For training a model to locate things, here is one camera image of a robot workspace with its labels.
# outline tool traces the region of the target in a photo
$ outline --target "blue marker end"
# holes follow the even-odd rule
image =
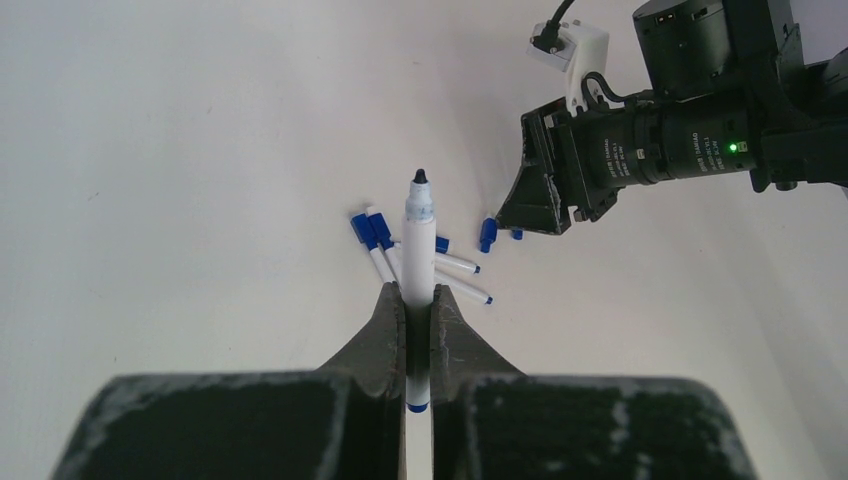
[[[374,236],[380,242],[383,250],[388,250],[395,246],[394,242],[392,242],[392,232],[389,230],[389,224],[386,223],[386,219],[382,213],[369,214],[368,223],[371,224],[371,229],[374,230]]]
[[[483,220],[483,225],[480,227],[480,251],[489,253],[492,249],[492,244],[498,239],[498,224],[494,218]]]
[[[410,405],[407,403],[406,408],[408,408],[412,413],[424,413],[427,411],[428,404],[429,403],[425,403],[424,405]]]
[[[448,247],[450,247],[450,240],[445,237],[436,237],[436,251],[439,253],[448,253]]]
[[[354,216],[350,219],[350,224],[353,226],[353,231],[356,232],[356,237],[359,238],[359,243],[364,243],[368,250],[377,248],[377,235],[374,233],[367,215],[360,213]]]

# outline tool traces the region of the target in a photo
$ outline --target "whiteboard marker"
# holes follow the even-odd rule
[[[421,413],[430,402],[430,309],[436,287],[436,216],[424,170],[409,184],[405,210],[400,294],[406,312],[406,404]]]

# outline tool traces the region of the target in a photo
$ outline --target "black marker tip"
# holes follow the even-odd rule
[[[415,172],[415,179],[412,181],[419,185],[427,183],[427,175],[424,174],[423,168],[419,168],[418,171]]]

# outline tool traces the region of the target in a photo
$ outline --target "black cable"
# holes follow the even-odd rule
[[[622,97],[621,95],[617,95],[615,92],[612,91],[612,88],[610,88],[609,83],[607,83],[607,79],[604,78],[604,76],[601,75],[599,72],[589,72],[589,73],[587,73],[586,76],[583,77],[582,83],[586,83],[588,85],[589,80],[594,80],[595,82],[597,82],[598,85],[601,87],[601,91],[604,92],[604,96],[607,97],[607,100],[609,100],[611,102],[625,103],[628,100],[635,98],[633,95],[628,95],[626,97]]]
[[[554,16],[551,17],[550,21],[555,22],[557,25],[559,25],[559,22],[562,21],[562,17],[565,16],[565,11],[568,10],[569,7],[571,7],[572,3],[574,3],[574,0],[564,0],[562,4],[560,4],[559,8],[557,8],[557,11],[554,12]]]
[[[542,33],[533,37],[533,45],[536,48],[545,53],[556,53],[565,48],[562,40],[559,39],[559,27],[562,17],[565,16],[565,11],[568,10],[568,7],[572,3],[574,3],[574,0],[563,0],[559,8],[554,12],[554,16],[545,22]]]

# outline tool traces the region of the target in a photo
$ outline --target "camera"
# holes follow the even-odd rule
[[[536,55],[567,45],[570,3],[537,28]],[[633,23],[652,88],[620,96],[589,72],[586,108],[562,98],[524,114],[500,228],[559,235],[572,218],[598,221],[623,188],[668,180],[748,172],[756,192],[848,185],[848,49],[805,65],[788,0],[651,0]]]

